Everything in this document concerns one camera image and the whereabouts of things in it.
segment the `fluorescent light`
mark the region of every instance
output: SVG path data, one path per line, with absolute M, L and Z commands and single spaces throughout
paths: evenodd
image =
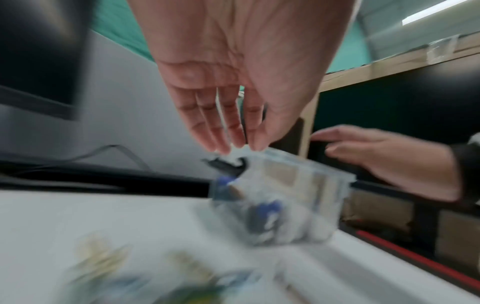
M 425 9 L 425 10 L 420 11 L 418 13 L 415 13 L 411 16 L 408 16 L 407 18 L 405 18 L 401 21 L 401 25 L 404 26 L 404 25 L 409 24 L 411 22 L 417 21 L 419 19 L 428 17 L 428 16 L 433 15 L 435 13 L 438 13 L 438 12 L 441 12 L 441 11 L 446 10 L 448 8 L 451 8 L 452 6 L 456 6 L 457 4 L 463 3 L 465 1 L 468 1 L 468 0 L 446 0 L 446 1 L 440 2 L 439 4 L 434 5 L 432 7 L 429 7 L 428 9 Z

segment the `dark sleeve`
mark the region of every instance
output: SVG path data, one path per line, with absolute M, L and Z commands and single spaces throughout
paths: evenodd
M 480 200 L 480 146 L 476 143 L 451 147 L 462 179 L 462 205 L 472 207 Z

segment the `black cable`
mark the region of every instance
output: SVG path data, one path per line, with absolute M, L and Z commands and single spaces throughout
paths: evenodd
M 94 149 L 93 151 L 90 151 L 86 154 L 79 155 L 79 156 L 76 156 L 76 157 L 73 157 L 73 158 L 70 158 L 70 159 L 58 161 L 55 164 L 41 165 L 41 166 L 33 167 L 31 169 L 20 171 L 20 172 L 17 172 L 15 174 L 13 174 L 13 176 L 26 174 L 26 173 L 31 173 L 31 172 L 36 172 L 36 171 L 42 171 L 42 170 L 45 170 L 45 169 L 48 169 L 48 168 L 59 167 L 63 164 L 68 164 L 68 163 L 71 163 L 71 162 L 75 162 L 75 161 L 78 161 L 78 160 L 82 160 L 82 159 L 90 158 L 92 156 L 99 155 L 99 154 L 101 154 L 101 153 L 103 153 L 103 152 L 105 152 L 109 149 L 112 149 L 112 148 L 116 148 L 117 150 L 119 150 L 126 157 L 128 157 L 135 164 L 137 164 L 137 166 L 139 168 L 141 168 L 145 171 L 148 171 L 148 172 L 153 172 L 153 170 L 140 157 L 138 157 L 135 153 L 133 153 L 129 148 L 127 148 L 123 145 L 106 145 L 106 146 L 98 147 L 98 148 Z

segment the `transparent storage bin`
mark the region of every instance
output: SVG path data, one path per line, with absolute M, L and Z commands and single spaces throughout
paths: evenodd
M 329 239 L 338 228 L 343 201 L 356 179 L 353 174 L 272 148 L 263 152 L 239 149 L 216 161 L 245 165 L 243 173 L 217 168 L 221 173 L 212 182 L 210 197 L 226 225 L 251 245 Z

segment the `red strip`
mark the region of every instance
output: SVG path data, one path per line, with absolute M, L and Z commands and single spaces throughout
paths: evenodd
M 431 269 L 433 269 L 435 271 L 446 274 L 446 275 L 462 282 L 465 285 L 468 285 L 468 286 L 473 287 L 477 290 L 480 290 L 480 281 L 478 281 L 474 278 L 466 276 L 463 273 L 460 273 L 460 272 L 458 272 L 456 270 L 453 270 L 451 268 L 448 268 L 448 267 L 446 267 L 446 266 L 444 266 L 440 263 L 437 263 L 437 262 L 434 262 L 430 259 L 427 259 L 426 257 L 423 257 L 419 254 L 414 253 L 414 252 L 411 252 L 411 251 L 409 251 L 405 248 L 402 248 L 400 246 L 392 244 L 389 241 L 386 241 L 382 238 L 379 238 L 378 236 L 370 234 L 366 231 L 359 230 L 356 233 L 361 237 L 364 237 L 364 238 L 366 238 L 366 239 L 368 239 L 372 242 L 380 244 L 382 247 L 394 250 L 394 251 L 398 252 L 399 254 L 401 254 L 403 256 L 406 256 L 408 258 L 411 258 L 412 260 L 415 260 L 419 263 L 422 263 L 422 264 L 430 267 Z

